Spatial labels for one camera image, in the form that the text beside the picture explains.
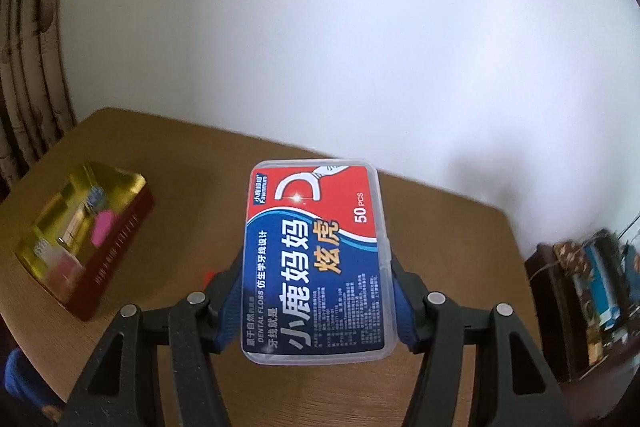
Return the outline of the blue patterned small block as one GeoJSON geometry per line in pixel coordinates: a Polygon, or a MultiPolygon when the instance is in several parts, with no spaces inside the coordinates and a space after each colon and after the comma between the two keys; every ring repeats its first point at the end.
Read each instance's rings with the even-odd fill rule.
{"type": "Polygon", "coordinates": [[[91,187],[85,205],[93,213],[101,211],[106,206],[106,193],[103,188],[99,186],[91,187]]]}

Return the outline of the long beige wooden block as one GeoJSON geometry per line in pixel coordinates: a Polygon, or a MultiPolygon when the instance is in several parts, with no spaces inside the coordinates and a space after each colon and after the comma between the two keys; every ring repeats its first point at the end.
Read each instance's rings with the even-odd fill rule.
{"type": "Polygon", "coordinates": [[[72,248],[78,243],[82,229],[88,223],[90,217],[91,212],[88,207],[80,205],[56,241],[66,248],[72,248]]]}

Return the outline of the beige patterned curtain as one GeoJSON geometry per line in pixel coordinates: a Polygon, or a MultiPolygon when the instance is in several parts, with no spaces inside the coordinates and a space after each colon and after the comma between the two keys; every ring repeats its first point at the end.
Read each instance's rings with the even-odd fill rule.
{"type": "Polygon", "coordinates": [[[61,0],[1,0],[1,190],[76,124],[62,63],[61,0]]]}

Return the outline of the dark wooden side cabinet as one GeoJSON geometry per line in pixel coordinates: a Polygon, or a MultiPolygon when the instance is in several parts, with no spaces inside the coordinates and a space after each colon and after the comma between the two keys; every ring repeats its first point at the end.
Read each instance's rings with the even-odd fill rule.
{"type": "Polygon", "coordinates": [[[542,351],[558,381],[579,381],[639,354],[639,303],[611,236],[540,243],[525,269],[542,351]]]}

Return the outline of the pink rectangular block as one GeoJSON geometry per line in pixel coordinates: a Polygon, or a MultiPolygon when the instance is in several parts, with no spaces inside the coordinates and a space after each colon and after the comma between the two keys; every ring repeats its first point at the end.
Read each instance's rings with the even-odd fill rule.
{"type": "Polygon", "coordinates": [[[91,233],[91,244],[94,247],[100,247],[104,243],[116,221],[117,215],[111,209],[101,210],[96,214],[91,233]]]}

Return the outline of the clear box with pink insert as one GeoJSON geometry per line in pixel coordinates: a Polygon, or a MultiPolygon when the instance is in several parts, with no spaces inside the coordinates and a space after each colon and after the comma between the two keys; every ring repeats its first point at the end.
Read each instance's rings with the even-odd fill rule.
{"type": "Polygon", "coordinates": [[[64,254],[59,257],[58,263],[50,270],[48,275],[51,291],[56,291],[57,293],[73,291],[84,271],[84,267],[75,256],[64,254]]]}

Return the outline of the dental floss plastic box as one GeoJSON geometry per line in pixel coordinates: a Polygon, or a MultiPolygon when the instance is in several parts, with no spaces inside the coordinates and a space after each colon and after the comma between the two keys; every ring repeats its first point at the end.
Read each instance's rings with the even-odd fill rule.
{"type": "Polygon", "coordinates": [[[378,361],[397,343],[378,172],[356,159],[265,160],[250,173],[241,347],[261,365],[378,361]]]}

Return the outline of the colourful boxes on cabinet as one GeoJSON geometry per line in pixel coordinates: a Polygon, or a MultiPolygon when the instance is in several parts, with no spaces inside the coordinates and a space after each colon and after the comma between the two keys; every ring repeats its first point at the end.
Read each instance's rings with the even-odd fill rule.
{"type": "Polygon", "coordinates": [[[578,372],[584,373],[638,334],[639,301],[622,268],[626,254],[609,231],[582,243],[556,243],[552,251],[568,284],[564,298],[576,331],[578,372]]]}

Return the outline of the small red block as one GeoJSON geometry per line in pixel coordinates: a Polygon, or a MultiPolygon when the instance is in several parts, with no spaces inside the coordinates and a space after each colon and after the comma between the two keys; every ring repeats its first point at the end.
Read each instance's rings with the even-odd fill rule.
{"type": "Polygon", "coordinates": [[[214,276],[215,276],[214,271],[207,272],[205,275],[204,286],[207,286],[213,280],[214,276]]]}

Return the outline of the red gold tin box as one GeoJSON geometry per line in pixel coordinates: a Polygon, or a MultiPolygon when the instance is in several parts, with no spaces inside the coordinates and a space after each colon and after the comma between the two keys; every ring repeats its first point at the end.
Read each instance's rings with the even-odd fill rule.
{"type": "Polygon", "coordinates": [[[154,198],[148,181],[140,173],[88,161],[76,167],[43,207],[39,216],[17,244],[17,260],[63,308],[81,321],[91,319],[98,309],[108,282],[126,253],[143,220],[149,216],[154,198]],[[91,244],[96,213],[91,212],[79,241],[72,248],[56,240],[73,213],[85,201],[91,187],[102,187],[106,206],[117,215],[110,235],[100,247],[91,244]],[[48,275],[64,254],[72,255],[85,271],[73,291],[51,291],[48,275]]]}

